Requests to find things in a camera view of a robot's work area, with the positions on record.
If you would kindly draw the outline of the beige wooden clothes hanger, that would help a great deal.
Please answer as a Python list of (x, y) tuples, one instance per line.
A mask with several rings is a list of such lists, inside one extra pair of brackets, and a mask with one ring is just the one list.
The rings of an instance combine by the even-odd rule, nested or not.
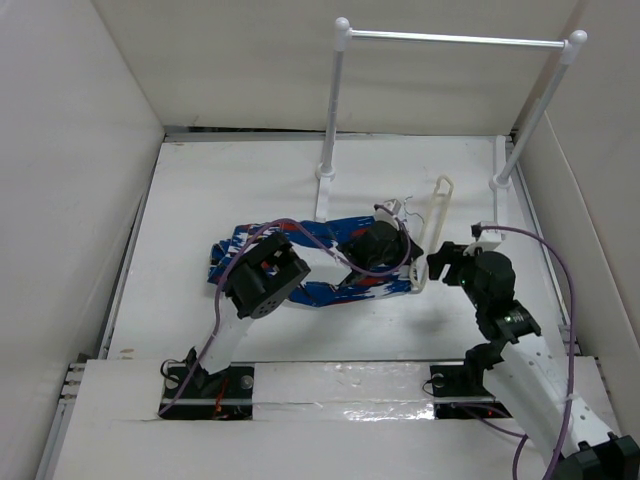
[(426, 256), (434, 253), (439, 245), (454, 189), (453, 180), (446, 174), (440, 175), (435, 181), (426, 210), (420, 215), (422, 225), (415, 243), (423, 247), (424, 255), (410, 264), (408, 274), (411, 294), (421, 293), (426, 286), (429, 273)]

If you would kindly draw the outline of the blue white red patterned trousers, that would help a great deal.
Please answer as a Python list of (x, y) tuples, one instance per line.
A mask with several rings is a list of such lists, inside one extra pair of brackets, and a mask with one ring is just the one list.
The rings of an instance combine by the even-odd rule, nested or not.
[[(312, 253), (318, 253), (322, 260), (326, 260), (328, 257), (323, 247), (340, 252), (340, 244), (362, 233), (374, 222), (383, 221), (376, 221), (372, 216), (358, 216), (326, 223), (305, 220), (298, 227), (282, 222), (276, 229), (294, 245), (296, 252), (307, 249)], [(289, 300), (300, 305), (320, 308), (392, 294), (405, 294), (411, 290), (409, 265), (376, 267), (373, 271), (374, 276), (365, 276), (353, 270), (337, 281), (316, 281), (306, 277), (289, 295)]]

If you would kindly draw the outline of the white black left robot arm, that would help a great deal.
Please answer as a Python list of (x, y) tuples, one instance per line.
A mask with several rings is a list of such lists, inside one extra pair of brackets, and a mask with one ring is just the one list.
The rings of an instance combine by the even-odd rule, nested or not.
[(211, 250), (214, 327), (187, 355), (190, 388), (219, 394), (251, 323), (286, 301), (321, 308), (411, 292), (423, 253), (405, 227), (371, 216), (237, 227)]

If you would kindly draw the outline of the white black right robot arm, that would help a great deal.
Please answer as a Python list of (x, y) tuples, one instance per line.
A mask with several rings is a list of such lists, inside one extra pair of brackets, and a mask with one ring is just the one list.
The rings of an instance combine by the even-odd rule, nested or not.
[(507, 409), (544, 459), (546, 478), (637, 478), (637, 442), (616, 435), (574, 391), (539, 324), (515, 297), (511, 260), (446, 242), (427, 264), (430, 279), (463, 289), (486, 340), (465, 354), (465, 387), (488, 392)]

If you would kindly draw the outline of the white metal clothes rack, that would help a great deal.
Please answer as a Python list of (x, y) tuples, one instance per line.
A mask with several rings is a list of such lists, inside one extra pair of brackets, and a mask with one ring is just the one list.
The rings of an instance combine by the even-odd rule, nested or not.
[(494, 157), (502, 169), (494, 174), (489, 182), (489, 186), (493, 191), (494, 220), (506, 220), (508, 218), (507, 207), (509, 190), (512, 185), (511, 174), (517, 166), (527, 142), (535, 132), (537, 125), (539, 124), (543, 114), (546, 112), (546, 109), (566, 72), (575, 62), (582, 47), (586, 44), (588, 40), (587, 32), (584, 30), (575, 30), (564, 40), (516, 39), (487, 36), (362, 30), (352, 28), (349, 20), (344, 17), (337, 18), (334, 22), (334, 48), (325, 138), (323, 140), (320, 163), (316, 170), (318, 192), (314, 219), (319, 222), (327, 220), (330, 205), (331, 183), (336, 175), (336, 171), (333, 166), (333, 152), (337, 134), (339, 93), (342, 80), (344, 55), (349, 42), (352, 40), (497, 46), (557, 52), (559, 54), (555, 70), (551, 75), (543, 94), (534, 105), (533, 111), (527, 118), (524, 127), (521, 129), (513, 151), (511, 153), (506, 151), (506, 139), (503, 136), (498, 136), (495, 140)]

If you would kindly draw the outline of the black base rail with tape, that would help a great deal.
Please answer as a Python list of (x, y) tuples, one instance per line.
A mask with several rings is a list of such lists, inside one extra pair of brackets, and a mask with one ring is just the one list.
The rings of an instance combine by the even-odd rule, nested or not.
[(190, 374), (162, 364), (158, 414), (166, 420), (503, 419), (508, 409), (471, 385), (459, 362), (236, 363)]

